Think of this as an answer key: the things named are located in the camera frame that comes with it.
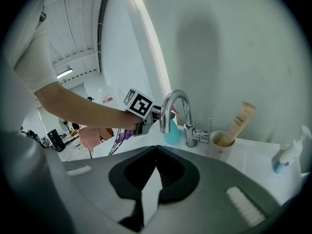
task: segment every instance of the person's arm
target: person's arm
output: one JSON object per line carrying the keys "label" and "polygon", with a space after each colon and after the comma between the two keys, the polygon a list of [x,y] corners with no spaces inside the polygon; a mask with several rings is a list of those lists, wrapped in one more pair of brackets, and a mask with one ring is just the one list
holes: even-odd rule
{"label": "person's arm", "polygon": [[48,112],[81,125],[135,130],[143,119],[121,110],[88,101],[54,82],[35,92]]}

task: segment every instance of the floor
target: floor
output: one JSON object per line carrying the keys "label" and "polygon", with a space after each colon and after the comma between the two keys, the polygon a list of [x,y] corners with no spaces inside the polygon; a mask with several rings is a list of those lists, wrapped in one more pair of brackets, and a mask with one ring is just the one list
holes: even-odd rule
{"label": "floor", "polygon": [[60,160],[64,162],[90,158],[90,153],[81,145],[76,147],[74,143],[68,143],[66,144],[66,148],[62,152],[58,153],[58,156]]}

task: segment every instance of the beige tube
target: beige tube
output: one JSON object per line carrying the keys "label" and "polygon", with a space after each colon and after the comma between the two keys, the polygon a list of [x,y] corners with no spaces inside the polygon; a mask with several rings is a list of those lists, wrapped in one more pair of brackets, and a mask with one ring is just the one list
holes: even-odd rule
{"label": "beige tube", "polygon": [[244,129],[247,125],[248,121],[252,117],[255,111],[255,106],[242,102],[242,108],[239,114],[235,117],[234,123],[228,129],[228,132],[219,140],[217,143],[218,146],[228,147],[235,140],[235,138],[239,135],[239,133]]}

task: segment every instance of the cup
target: cup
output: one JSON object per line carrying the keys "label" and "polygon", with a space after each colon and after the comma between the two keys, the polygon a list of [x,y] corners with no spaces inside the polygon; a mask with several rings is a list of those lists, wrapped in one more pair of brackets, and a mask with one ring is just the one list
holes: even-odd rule
{"label": "cup", "polygon": [[235,140],[228,147],[218,146],[217,143],[221,138],[226,134],[226,131],[214,131],[210,134],[209,148],[208,148],[208,157],[215,158],[221,161],[226,162],[230,157],[231,150],[235,144]]}

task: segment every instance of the chrome faucet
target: chrome faucet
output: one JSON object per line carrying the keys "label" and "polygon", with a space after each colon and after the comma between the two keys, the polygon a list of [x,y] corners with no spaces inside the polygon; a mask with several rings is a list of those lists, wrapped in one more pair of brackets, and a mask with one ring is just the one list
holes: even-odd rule
{"label": "chrome faucet", "polygon": [[159,119],[160,132],[164,134],[170,132],[171,109],[174,105],[174,102],[178,98],[182,100],[184,115],[186,118],[186,123],[184,124],[186,145],[188,147],[194,147],[196,146],[197,141],[203,141],[208,143],[211,132],[212,117],[210,117],[210,129],[208,133],[201,130],[196,130],[192,122],[190,100],[187,97],[186,93],[179,89],[171,91],[165,98],[164,103],[162,104]]}

